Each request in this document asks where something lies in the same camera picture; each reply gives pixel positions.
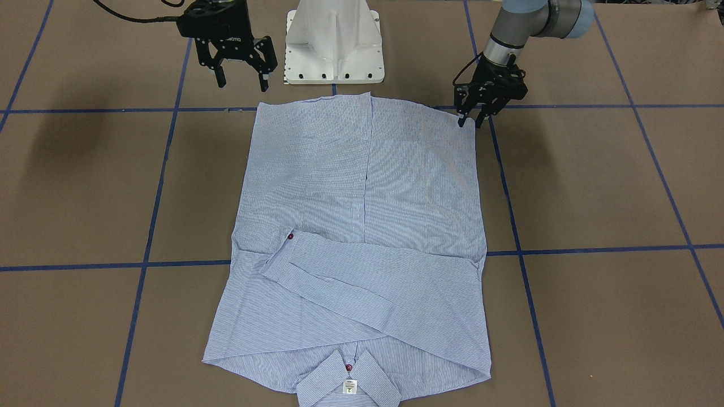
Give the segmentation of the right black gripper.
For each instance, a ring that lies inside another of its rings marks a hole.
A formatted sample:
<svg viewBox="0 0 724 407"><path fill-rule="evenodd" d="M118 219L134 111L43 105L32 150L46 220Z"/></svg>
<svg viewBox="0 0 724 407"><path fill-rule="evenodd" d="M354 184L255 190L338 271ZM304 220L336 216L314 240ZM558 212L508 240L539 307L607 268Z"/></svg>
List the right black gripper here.
<svg viewBox="0 0 724 407"><path fill-rule="evenodd" d="M271 36L254 38L246 3L192 3L176 21L181 36L194 39L197 61L214 73L218 88L227 85L224 60L251 61L261 92L278 67Z"/></svg>

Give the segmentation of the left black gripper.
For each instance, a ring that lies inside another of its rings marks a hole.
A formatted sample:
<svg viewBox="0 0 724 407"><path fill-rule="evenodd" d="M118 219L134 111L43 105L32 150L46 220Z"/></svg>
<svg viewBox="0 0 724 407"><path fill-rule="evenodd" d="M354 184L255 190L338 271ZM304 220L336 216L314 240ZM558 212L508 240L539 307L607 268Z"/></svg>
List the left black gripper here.
<svg viewBox="0 0 724 407"><path fill-rule="evenodd" d="M475 126L481 128L484 121L496 116L511 100L522 100L527 95L527 73L516 62L515 54L504 57L502 65L478 54L458 72L454 78L454 106L459 127L464 127L478 104L480 113Z"/></svg>

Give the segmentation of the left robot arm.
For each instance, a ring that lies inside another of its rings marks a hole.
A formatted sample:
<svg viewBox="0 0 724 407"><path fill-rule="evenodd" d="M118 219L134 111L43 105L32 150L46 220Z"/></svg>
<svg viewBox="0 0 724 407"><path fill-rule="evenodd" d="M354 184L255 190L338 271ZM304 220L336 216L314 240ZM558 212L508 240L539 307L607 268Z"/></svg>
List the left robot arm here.
<svg viewBox="0 0 724 407"><path fill-rule="evenodd" d="M590 1L504 1L489 39L452 81L458 126L479 108L474 123L481 127L510 101L528 93L527 73L518 59L530 38L581 38L594 20Z"/></svg>

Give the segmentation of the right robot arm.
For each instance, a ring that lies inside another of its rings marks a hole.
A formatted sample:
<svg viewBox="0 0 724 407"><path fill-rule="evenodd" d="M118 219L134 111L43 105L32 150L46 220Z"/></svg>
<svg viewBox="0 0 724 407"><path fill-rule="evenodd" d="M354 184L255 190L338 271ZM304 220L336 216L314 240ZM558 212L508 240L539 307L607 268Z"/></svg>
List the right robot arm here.
<svg viewBox="0 0 724 407"><path fill-rule="evenodd" d="M176 19L184 38L191 38L197 61L214 72L219 88L227 85L224 61L242 61L258 75L260 90L269 89L269 77L278 67L271 36L252 32L246 1L194 1Z"/></svg>

